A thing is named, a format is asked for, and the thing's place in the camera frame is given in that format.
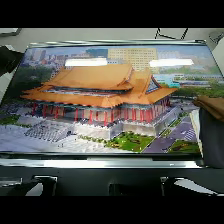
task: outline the screen image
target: screen image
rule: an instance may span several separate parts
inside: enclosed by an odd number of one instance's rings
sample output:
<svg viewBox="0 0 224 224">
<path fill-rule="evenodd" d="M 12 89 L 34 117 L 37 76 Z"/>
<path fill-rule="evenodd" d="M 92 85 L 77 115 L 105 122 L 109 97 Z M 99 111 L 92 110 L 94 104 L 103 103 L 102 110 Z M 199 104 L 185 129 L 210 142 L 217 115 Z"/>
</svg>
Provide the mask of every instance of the screen image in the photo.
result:
<svg viewBox="0 0 224 224">
<path fill-rule="evenodd" d="M 190 113 L 224 97 L 207 46 L 28 48 L 0 106 L 0 152 L 200 153 Z"/>
</svg>

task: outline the temple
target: temple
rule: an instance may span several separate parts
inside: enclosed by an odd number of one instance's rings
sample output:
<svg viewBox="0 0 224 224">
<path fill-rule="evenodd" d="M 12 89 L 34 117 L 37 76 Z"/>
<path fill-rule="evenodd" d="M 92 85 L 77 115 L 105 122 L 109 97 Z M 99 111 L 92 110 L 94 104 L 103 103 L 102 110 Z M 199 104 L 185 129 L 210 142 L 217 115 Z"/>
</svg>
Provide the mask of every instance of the temple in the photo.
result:
<svg viewBox="0 0 224 224">
<path fill-rule="evenodd" d="M 151 127 L 148 124 L 155 129 L 161 121 L 158 117 L 170 112 L 169 95 L 177 90 L 161 87 L 148 68 L 135 71 L 130 64 L 63 68 L 42 84 L 21 96 L 34 101 L 32 115 L 39 108 L 43 117 L 72 120 L 76 130 L 80 125 L 110 128 L 118 124 L 120 131 L 138 132 L 140 126 Z"/>
</svg>

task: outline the display panel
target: display panel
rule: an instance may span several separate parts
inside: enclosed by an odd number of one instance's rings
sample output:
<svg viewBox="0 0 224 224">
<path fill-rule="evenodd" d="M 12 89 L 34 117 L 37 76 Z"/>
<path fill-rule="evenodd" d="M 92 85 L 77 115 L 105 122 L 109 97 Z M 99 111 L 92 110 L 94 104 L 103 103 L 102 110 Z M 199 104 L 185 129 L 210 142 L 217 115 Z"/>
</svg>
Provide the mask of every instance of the display panel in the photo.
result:
<svg viewBox="0 0 224 224">
<path fill-rule="evenodd" d="M 0 107 L 0 151 L 199 153 L 189 113 L 223 97 L 207 46 L 29 48 Z"/>
</svg>

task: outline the orange roof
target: orange roof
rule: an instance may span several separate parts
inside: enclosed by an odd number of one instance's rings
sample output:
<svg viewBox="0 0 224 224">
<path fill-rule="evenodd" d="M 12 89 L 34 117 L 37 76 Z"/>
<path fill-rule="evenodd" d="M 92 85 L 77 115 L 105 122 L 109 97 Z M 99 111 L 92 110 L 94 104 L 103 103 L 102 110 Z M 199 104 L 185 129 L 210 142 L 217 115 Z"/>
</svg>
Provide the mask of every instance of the orange roof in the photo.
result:
<svg viewBox="0 0 224 224">
<path fill-rule="evenodd" d="M 132 66 L 130 64 L 77 66 L 71 70 L 61 70 L 55 78 L 43 84 L 70 88 L 125 90 L 133 87 L 130 83 L 125 83 L 131 72 Z"/>
<path fill-rule="evenodd" d="M 61 71 L 60 76 L 56 76 L 56 81 L 60 81 L 59 78 L 63 79 L 66 74 L 70 74 L 66 70 Z M 74 94 L 60 94 L 60 93 L 52 93 L 52 92 L 42 92 L 43 90 L 48 90 L 52 88 L 50 85 L 51 81 L 45 83 L 42 87 L 38 87 L 32 90 L 24 91 L 28 95 L 23 95 L 21 97 L 30 99 L 30 100 L 41 100 L 47 102 L 57 102 L 57 103 L 65 103 L 65 104 L 80 104 L 83 106 L 94 106 L 94 107 L 104 107 L 111 108 L 118 106 L 122 103 L 128 104 L 154 104 L 160 99 L 166 97 L 167 95 L 173 93 L 177 90 L 177 88 L 163 88 L 159 87 L 159 89 L 147 93 L 148 86 L 150 84 L 150 80 L 152 79 L 152 74 L 149 69 L 145 71 L 132 71 L 131 78 L 129 82 L 125 81 L 123 85 L 131 85 L 133 88 L 125 94 L 112 94 L 109 96 L 89 96 L 89 95 L 74 95 Z M 106 83 L 108 80 L 104 80 L 104 85 L 109 86 Z"/>
</svg>

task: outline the television screen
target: television screen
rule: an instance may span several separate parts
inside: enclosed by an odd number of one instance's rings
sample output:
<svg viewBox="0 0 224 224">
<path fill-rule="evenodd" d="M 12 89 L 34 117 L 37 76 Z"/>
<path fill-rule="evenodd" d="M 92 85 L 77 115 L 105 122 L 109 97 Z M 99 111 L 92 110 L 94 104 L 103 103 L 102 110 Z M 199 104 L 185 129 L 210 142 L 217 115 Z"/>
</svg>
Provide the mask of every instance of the television screen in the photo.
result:
<svg viewBox="0 0 224 224">
<path fill-rule="evenodd" d="M 198 95 L 224 97 L 206 45 L 28 48 L 0 107 L 0 151 L 199 153 Z"/>
</svg>

